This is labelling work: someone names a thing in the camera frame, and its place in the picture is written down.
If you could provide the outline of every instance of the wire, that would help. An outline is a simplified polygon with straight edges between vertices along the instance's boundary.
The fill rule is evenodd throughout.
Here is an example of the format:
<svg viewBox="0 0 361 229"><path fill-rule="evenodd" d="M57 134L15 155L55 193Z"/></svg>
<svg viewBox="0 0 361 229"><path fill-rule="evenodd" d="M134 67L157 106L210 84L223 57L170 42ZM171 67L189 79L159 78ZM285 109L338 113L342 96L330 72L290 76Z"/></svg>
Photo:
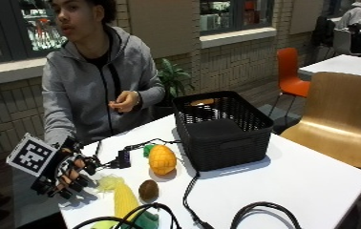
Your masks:
<svg viewBox="0 0 361 229"><path fill-rule="evenodd" d="M153 140L145 141L145 142L142 142L139 144L125 146L125 150L131 151L131 150L139 149L142 146L145 146L147 143L151 143L154 140L159 140L165 144L181 143L179 140L166 141L166 140L162 140L159 138L154 138Z"/></svg>
<svg viewBox="0 0 361 229"><path fill-rule="evenodd" d="M190 191L193 189L193 186L195 184L195 181L198 179L198 177L201 176L201 174L198 173L198 171L195 171L195 175L191 178L189 185L183 191L183 195L182 195L182 206L185 207L185 209L187 210L189 214L191 215L191 219L195 223L198 223L199 225L202 225L202 227L206 229L213 228L206 222L203 222L199 217L197 216L197 214L194 213L194 211L191 210L191 208L189 207L187 204L187 196L190 194Z"/></svg>
<svg viewBox="0 0 361 229"><path fill-rule="evenodd" d="M130 221L126 221L123 219L119 219L119 218L115 218L115 217L99 217L99 218L93 218L93 219L89 219L89 220L85 220L83 222L81 222L77 226L74 226L71 229L78 229L81 228L82 226L93 223L93 222L97 222L97 221L102 221L102 220L109 220L109 221L117 221L119 222L121 224L126 224L129 226L131 226L133 228L135 229L142 229L139 226L137 225L131 225L131 222Z"/></svg>
<svg viewBox="0 0 361 229"><path fill-rule="evenodd" d="M137 150L139 149L142 146L145 146L146 144L151 143L153 141L155 140L159 140L161 142L163 142L165 144L175 144L175 143L181 143L179 140L171 140L171 141L166 141L166 140L162 140L159 138L154 138L149 141L145 141L142 143L138 143L138 144L134 144L134 145L129 145L129 146L125 146L123 148L123 151L131 151L131 150ZM114 160L110 160L107 161L106 163L101 164L98 167L97 167L97 171L102 170L102 169L115 169L114 167L111 167L111 164L115 162L115 159Z"/></svg>
<svg viewBox="0 0 361 229"><path fill-rule="evenodd" d="M250 203L249 205L246 205L245 207L242 207L239 209L239 211L235 213L235 216L234 216L233 221L231 221L230 229L237 228L245 214L249 213L253 210L253 208L258 207L258 206L269 207L269 208L277 209L281 212L283 212L287 215L287 217L290 218L290 220L291 220L294 229L301 229L293 213L285 207L282 207L281 205L278 205L275 203L271 203L271 202L254 202L254 203Z"/></svg>
<svg viewBox="0 0 361 229"><path fill-rule="evenodd" d="M118 224L115 226L113 226L110 229L118 229L121 227L121 225L125 223L126 219L138 211L141 210L138 213L137 213L137 216L134 217L134 219L131 220L131 223L129 224L129 228L131 228L131 226L135 226L134 222L135 220L138 219L138 217L142 215L142 213L150 209L150 208L154 208L154 209L163 209L170 217L171 217L171 223L170 223L170 228L173 228L173 223L177 225L177 229L181 229L181 226L179 226L179 223L178 223L178 220L177 220L177 217L175 215L173 214L170 208L165 205L165 204L161 204L161 203L147 203L147 204L143 204L138 207L135 207L134 209L131 209L131 211L123 216L122 218L122 221L118 222Z"/></svg>

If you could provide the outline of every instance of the orange fruit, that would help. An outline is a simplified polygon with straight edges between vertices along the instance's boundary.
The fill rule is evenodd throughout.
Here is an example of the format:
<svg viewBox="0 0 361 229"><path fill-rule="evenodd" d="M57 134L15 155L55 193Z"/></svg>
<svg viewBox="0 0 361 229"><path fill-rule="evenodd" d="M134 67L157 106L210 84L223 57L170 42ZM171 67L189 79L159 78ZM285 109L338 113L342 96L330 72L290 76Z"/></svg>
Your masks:
<svg viewBox="0 0 361 229"><path fill-rule="evenodd" d="M150 150L149 163L157 175L166 175L177 166L175 154L163 145L154 145Z"/></svg>

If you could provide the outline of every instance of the kiwi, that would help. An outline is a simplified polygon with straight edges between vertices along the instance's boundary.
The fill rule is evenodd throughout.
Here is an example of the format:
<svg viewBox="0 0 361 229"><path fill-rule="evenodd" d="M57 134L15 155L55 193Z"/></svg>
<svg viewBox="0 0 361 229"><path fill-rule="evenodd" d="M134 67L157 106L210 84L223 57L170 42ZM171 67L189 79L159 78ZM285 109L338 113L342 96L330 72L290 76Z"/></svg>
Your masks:
<svg viewBox="0 0 361 229"><path fill-rule="evenodd" d="M145 180L139 185L138 193L139 199L145 202L153 201L158 196L157 183L151 179Z"/></svg>

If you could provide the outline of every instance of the chair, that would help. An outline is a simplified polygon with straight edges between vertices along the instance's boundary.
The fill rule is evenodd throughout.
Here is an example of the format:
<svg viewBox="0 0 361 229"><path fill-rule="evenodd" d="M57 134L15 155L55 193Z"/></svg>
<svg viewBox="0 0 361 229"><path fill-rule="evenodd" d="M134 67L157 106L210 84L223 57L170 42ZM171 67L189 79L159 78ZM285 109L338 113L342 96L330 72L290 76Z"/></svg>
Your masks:
<svg viewBox="0 0 361 229"><path fill-rule="evenodd" d="M283 48L277 52L278 58L278 86L279 94L273 103L267 116L270 116L273 109L278 103L282 94L293 96L291 104L297 96L306 97L309 90L309 81L303 81L297 76L297 50L295 48ZM291 108L291 104L285 113L285 120Z"/></svg>
<svg viewBox="0 0 361 229"><path fill-rule="evenodd" d="M303 116L281 136L361 168L359 75L313 75Z"/></svg>
<svg viewBox="0 0 361 229"><path fill-rule="evenodd" d="M350 33L348 33L348 31L334 30L333 49L334 49L334 55L336 53L336 54L361 56L361 53L350 52Z"/></svg>

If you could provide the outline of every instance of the black basket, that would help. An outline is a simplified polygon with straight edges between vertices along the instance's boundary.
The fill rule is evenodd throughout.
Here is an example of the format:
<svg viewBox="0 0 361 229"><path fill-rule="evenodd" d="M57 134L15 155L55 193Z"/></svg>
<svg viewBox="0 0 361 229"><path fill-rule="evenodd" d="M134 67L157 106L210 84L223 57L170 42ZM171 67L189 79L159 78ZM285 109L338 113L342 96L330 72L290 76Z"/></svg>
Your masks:
<svg viewBox="0 0 361 229"><path fill-rule="evenodd" d="M263 159L271 119L230 91L173 99L179 141L197 171Z"/></svg>

